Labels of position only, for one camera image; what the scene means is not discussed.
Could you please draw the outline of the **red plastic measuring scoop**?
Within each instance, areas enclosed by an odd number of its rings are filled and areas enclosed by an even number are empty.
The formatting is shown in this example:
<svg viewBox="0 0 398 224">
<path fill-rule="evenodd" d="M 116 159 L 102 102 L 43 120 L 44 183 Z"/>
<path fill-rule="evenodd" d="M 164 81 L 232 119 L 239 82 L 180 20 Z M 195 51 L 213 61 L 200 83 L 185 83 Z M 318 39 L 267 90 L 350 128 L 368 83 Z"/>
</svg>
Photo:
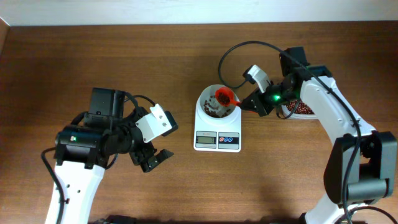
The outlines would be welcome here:
<svg viewBox="0 0 398 224">
<path fill-rule="evenodd" d="M 230 105 L 240 106 L 240 102 L 235 99 L 234 92 L 228 87 L 221 87 L 216 90 L 215 97 L 219 104 L 228 107 Z"/>
</svg>

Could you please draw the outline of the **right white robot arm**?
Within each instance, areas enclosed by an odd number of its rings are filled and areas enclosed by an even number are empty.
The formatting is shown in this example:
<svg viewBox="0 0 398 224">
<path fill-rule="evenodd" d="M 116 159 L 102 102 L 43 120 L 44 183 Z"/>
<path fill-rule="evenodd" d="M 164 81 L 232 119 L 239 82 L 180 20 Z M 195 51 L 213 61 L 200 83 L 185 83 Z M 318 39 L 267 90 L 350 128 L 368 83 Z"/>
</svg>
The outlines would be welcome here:
<svg viewBox="0 0 398 224">
<path fill-rule="evenodd" d="M 325 194 L 299 222 L 351 223 L 355 212 L 392 195 L 397 139 L 363 120 L 329 69 L 310 65 L 302 47 L 280 51 L 279 59 L 284 77 L 280 84 L 272 83 L 257 65 L 244 72 L 257 89 L 243 99 L 241 109 L 265 116 L 277 106 L 300 100 L 313 111 L 333 148 L 323 175 Z"/>
</svg>

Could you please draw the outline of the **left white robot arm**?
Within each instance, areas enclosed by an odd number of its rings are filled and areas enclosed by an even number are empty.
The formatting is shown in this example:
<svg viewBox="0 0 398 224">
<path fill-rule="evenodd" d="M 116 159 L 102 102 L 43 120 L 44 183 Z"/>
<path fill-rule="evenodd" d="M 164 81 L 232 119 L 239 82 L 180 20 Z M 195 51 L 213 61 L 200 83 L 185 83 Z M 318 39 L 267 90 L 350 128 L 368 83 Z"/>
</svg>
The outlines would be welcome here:
<svg viewBox="0 0 398 224">
<path fill-rule="evenodd" d="M 90 107 L 55 138 L 55 166 L 41 158 L 54 182 L 46 223 L 88 223 L 104 173 L 120 154 L 129 154 L 143 172 L 152 171 L 173 153 L 151 141 L 178 128 L 169 111 L 153 103 L 149 110 L 126 91 L 94 88 Z"/>
</svg>

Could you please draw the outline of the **white digital kitchen scale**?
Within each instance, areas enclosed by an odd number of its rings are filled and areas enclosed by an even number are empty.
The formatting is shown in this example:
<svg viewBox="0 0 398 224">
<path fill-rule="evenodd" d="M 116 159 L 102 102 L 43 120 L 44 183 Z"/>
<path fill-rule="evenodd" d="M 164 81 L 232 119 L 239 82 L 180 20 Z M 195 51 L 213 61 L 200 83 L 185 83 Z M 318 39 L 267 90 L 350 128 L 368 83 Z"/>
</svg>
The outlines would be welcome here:
<svg viewBox="0 0 398 224">
<path fill-rule="evenodd" d="M 195 109 L 193 148 L 197 151 L 240 152 L 241 109 L 221 119 L 206 118 Z"/>
</svg>

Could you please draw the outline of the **red beans in container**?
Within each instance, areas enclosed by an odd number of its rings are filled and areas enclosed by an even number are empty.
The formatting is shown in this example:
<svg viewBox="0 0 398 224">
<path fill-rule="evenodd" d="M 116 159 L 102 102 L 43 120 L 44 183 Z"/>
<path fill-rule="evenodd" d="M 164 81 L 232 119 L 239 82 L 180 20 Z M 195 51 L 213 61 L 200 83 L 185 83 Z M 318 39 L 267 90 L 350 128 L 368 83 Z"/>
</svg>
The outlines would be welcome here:
<svg viewBox="0 0 398 224">
<path fill-rule="evenodd" d="M 290 114 L 294 111 L 294 114 L 306 114 L 306 115 L 313 115 L 314 112 L 310 109 L 308 105 L 303 103 L 302 101 L 293 100 L 286 106 L 288 112 Z"/>
</svg>

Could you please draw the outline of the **clear plastic bean container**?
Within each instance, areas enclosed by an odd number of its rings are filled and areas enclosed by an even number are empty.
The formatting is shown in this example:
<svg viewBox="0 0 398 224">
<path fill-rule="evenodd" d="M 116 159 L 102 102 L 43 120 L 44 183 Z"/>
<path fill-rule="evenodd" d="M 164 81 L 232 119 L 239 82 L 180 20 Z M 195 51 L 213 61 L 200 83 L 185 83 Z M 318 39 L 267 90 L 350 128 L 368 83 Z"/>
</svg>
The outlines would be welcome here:
<svg viewBox="0 0 398 224">
<path fill-rule="evenodd" d="M 311 108 L 302 101 L 290 101 L 288 104 L 282 105 L 281 109 L 284 116 L 288 116 L 292 111 L 294 111 L 289 119 L 317 119 L 317 116 Z"/>
</svg>

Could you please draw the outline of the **white round bowl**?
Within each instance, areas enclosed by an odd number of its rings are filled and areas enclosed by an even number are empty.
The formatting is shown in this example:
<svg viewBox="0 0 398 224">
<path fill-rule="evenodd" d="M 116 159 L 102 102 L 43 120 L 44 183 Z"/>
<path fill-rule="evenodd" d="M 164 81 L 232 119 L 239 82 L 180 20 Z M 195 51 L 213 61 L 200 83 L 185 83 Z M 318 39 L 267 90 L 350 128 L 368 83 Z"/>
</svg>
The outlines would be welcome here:
<svg viewBox="0 0 398 224">
<path fill-rule="evenodd" d="M 221 119 L 229 116 L 235 110 L 235 105 L 223 106 L 216 99 L 216 91 L 224 85 L 211 85 L 205 88 L 198 98 L 196 112 L 206 118 Z"/>
</svg>

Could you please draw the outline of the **red beans in bowl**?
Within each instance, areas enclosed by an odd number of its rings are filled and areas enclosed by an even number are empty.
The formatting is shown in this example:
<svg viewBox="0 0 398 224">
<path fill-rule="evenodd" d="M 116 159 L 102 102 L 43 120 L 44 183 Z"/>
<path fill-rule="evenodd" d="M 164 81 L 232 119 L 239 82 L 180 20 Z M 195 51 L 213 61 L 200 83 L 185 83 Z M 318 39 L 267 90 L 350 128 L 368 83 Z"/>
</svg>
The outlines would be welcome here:
<svg viewBox="0 0 398 224">
<path fill-rule="evenodd" d="M 222 106 L 216 99 L 213 98 L 205 100 L 203 109 L 205 113 L 212 118 L 224 118 L 231 113 L 230 108 Z"/>
</svg>

